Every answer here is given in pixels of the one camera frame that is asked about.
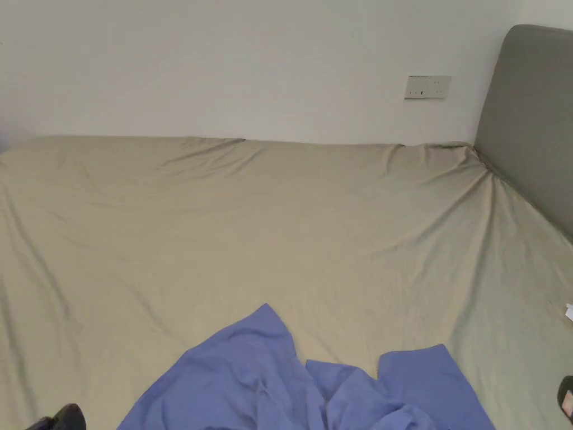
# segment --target beige bed sheet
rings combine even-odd
[[[42,138],[0,181],[2,429],[114,428],[265,302],[301,360],[445,343],[498,429],[570,428],[573,248],[470,147]]]

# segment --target bedding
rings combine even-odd
[[[303,362],[444,343],[497,428],[569,428],[573,248],[471,147],[51,137],[0,186],[2,428],[114,428],[261,303]]]
[[[444,345],[380,357],[362,369],[307,361],[279,316],[256,312],[186,351],[119,430],[492,430]]]

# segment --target wall socket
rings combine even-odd
[[[408,76],[405,99],[445,99],[451,76]]]

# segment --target gray headboard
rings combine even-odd
[[[535,25],[509,31],[475,148],[573,237],[573,32]]]

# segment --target blue blanket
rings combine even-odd
[[[184,355],[119,430],[489,430],[493,425],[445,346],[380,357],[378,380],[308,361],[270,306]]]

